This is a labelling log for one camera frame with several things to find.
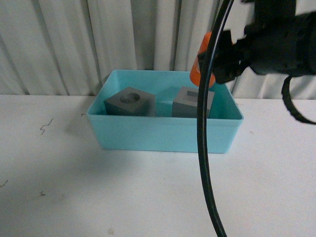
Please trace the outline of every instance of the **small dark debris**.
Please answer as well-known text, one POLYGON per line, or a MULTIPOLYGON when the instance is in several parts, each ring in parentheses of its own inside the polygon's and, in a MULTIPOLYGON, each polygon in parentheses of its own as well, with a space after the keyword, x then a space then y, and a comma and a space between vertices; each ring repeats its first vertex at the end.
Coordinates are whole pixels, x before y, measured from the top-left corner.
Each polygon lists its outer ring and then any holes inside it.
POLYGON ((6 180, 3 185, 0 185, 0 188, 2 188, 7 182, 8 182, 8 180, 6 180))
POLYGON ((51 124, 51 122, 53 121, 54 118, 51 119, 51 121, 48 124, 44 124, 42 127, 40 127, 40 130, 42 131, 41 135, 44 134, 44 132, 46 131, 45 129, 43 129, 43 127, 45 126, 49 126, 51 124))

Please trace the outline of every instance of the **black cable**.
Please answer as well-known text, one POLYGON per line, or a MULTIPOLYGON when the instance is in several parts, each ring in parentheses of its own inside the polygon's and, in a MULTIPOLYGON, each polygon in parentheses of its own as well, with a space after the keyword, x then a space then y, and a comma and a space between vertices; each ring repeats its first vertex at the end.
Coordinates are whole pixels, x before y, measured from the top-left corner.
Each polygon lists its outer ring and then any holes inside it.
POLYGON ((292 102, 292 98, 290 95, 290 81, 292 79, 292 76, 288 76, 284 80, 284 84, 282 86, 282 99, 284 102, 284 105, 286 106, 287 110, 290 112, 290 114, 299 122, 303 123, 309 123, 316 125, 316 122, 310 121, 309 119, 305 118, 294 106, 292 102))
POLYGON ((202 71, 201 79, 198 88, 197 98, 197 150, 202 179, 202 186, 205 196, 205 201, 209 215, 211 217, 215 232, 218 237, 226 237, 224 227, 217 212, 215 199, 213 195, 211 179, 209 174, 208 155, 207 155, 207 140, 206 140, 206 109, 207 96, 210 76, 213 70, 215 59, 215 50, 218 45, 220 36, 223 32, 224 25, 231 10, 234 0, 224 0, 212 31, 212 35, 207 47, 202 71))

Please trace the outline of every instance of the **circular hole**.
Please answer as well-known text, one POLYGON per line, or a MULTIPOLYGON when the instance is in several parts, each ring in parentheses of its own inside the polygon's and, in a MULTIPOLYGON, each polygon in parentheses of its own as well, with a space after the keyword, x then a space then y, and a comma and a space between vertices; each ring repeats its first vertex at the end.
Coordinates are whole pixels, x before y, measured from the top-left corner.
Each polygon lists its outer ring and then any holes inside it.
POLYGON ((131 104, 131 103, 135 103, 136 101, 139 101, 140 99, 140 96, 139 94, 136 94, 136 93, 127 93, 125 95, 122 95, 119 100, 123 103, 126 103, 126 104, 131 104))

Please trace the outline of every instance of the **gray block with slot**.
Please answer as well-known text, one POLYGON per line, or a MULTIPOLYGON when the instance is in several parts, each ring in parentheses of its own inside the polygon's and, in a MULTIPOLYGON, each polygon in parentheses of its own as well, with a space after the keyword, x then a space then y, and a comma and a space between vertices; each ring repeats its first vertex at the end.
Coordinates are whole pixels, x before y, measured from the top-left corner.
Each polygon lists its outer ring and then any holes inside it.
MULTIPOLYGON (((214 92, 208 92, 207 98, 207 117, 209 116, 214 92)), ((172 103, 172 116, 178 118, 196 118, 198 107, 198 89, 181 87, 177 97, 172 103)))
POLYGON ((155 95, 127 87, 104 101, 108 115, 156 116, 155 95))

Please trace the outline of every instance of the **black mechanical part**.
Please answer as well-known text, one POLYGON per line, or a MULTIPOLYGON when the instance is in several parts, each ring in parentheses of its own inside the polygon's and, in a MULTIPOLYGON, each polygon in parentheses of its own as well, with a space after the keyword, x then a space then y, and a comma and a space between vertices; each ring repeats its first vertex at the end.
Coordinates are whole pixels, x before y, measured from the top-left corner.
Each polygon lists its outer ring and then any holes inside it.
POLYGON ((316 125, 316 122, 311 121, 307 118, 305 118, 294 106, 292 99, 291 99, 291 95, 290 95, 290 81, 291 81, 292 77, 288 76, 285 80, 284 80, 284 84, 282 87, 282 99, 284 102, 284 105, 286 106, 287 110, 290 112, 290 114, 299 122, 302 123, 308 123, 308 124, 313 124, 316 125))
POLYGON ((261 32, 247 35, 251 69, 259 75, 315 75, 315 23, 316 12, 313 12, 277 19, 261 32))
POLYGON ((250 66, 248 41, 240 39, 233 44, 230 31, 225 34, 227 37, 229 36, 230 40, 226 39, 218 47, 213 68, 213 74, 219 84, 234 80, 250 66))
POLYGON ((296 0, 241 0, 255 3, 255 22, 245 27, 245 35, 259 32, 278 18, 295 16, 296 0))

